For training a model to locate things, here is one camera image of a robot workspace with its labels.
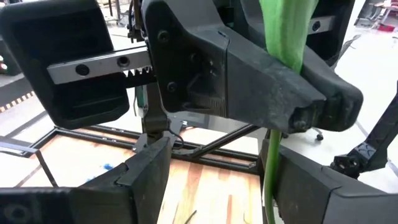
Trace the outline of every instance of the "blue object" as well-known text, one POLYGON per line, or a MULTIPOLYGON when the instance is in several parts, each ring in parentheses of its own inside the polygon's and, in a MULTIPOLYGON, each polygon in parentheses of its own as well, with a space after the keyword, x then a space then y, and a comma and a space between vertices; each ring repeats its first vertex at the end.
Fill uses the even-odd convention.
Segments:
POLYGON ((104 169, 109 171, 109 170, 113 169, 113 166, 111 164, 105 164, 104 169))

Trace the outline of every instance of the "wooden floor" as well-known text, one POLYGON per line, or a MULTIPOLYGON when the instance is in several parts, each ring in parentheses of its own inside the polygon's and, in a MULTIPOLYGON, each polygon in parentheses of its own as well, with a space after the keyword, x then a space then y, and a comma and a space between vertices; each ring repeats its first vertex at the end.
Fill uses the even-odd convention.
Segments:
MULTIPOLYGON (((132 141, 103 133, 95 134, 132 141)), ((57 184, 69 187, 84 184, 106 172, 103 168, 105 164, 116 166, 134 155, 130 150, 63 136, 53 138, 41 151, 57 184)), ((19 185, 51 186, 40 166, 19 185)), ((158 223, 185 223, 194 211, 196 214, 190 223, 262 223, 258 176, 172 160, 158 223)))

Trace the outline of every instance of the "bolt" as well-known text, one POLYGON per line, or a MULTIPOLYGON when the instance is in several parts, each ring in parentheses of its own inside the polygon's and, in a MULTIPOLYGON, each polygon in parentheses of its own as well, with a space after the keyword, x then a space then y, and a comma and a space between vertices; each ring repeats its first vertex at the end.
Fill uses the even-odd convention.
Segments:
POLYGON ((160 43, 167 43, 170 40, 170 34, 169 32, 167 32, 166 30, 161 30, 158 34, 157 34, 157 40, 160 43))
POLYGON ((319 21, 314 22, 312 25, 312 31, 316 32, 319 30, 319 28, 321 28, 321 22, 319 21))
POLYGON ((78 65, 76 66, 75 71, 77 74, 82 76, 86 76, 90 73, 90 69, 87 67, 87 65, 78 65))
POLYGON ((293 123, 293 127, 297 130, 297 131, 305 131, 307 124, 305 121, 295 121, 293 123))
POLYGON ((175 92, 175 90, 177 89, 177 84, 175 82, 169 82, 169 84, 167 84, 167 90, 171 93, 175 92))

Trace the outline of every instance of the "wire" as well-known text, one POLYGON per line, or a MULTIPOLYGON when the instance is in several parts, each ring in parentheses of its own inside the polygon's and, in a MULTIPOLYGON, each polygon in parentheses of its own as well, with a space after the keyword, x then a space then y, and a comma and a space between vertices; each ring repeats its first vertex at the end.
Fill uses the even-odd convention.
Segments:
POLYGON ((133 0, 131 0, 130 5, 129 5, 129 31, 132 31, 132 2, 133 0))
POLYGON ((174 148, 174 149, 177 149, 177 150, 178 150, 178 149, 182 149, 182 148, 185 146, 185 142, 184 142, 184 139, 181 137, 181 135, 175 133, 175 132, 172 131, 170 128, 168 128, 168 131, 169 131, 172 135, 174 135, 175 137, 177 137, 177 138, 179 138, 179 139, 181 140, 181 146, 176 147, 176 148, 174 148))
POLYGON ((136 101, 137 101, 137 96, 134 95, 134 101, 132 102, 132 109, 133 109, 133 111, 134 111, 134 116, 137 116, 136 101))
POLYGON ((188 219, 185 221, 185 224, 188 224, 189 221, 191 221, 191 219, 192 219, 192 217, 194 216, 194 214, 196 214, 196 213, 197 213, 197 211, 195 210, 195 211, 188 217, 188 219))

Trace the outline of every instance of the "black plastic bracket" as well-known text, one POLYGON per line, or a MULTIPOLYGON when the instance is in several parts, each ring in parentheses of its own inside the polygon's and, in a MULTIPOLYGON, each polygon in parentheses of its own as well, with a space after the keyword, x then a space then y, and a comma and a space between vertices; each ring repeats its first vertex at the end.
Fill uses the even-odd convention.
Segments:
POLYGON ((362 172, 384 168, 387 163, 387 148, 397 134, 398 87, 395 97, 366 140, 348 154, 336 156, 331 168, 355 179, 362 172))

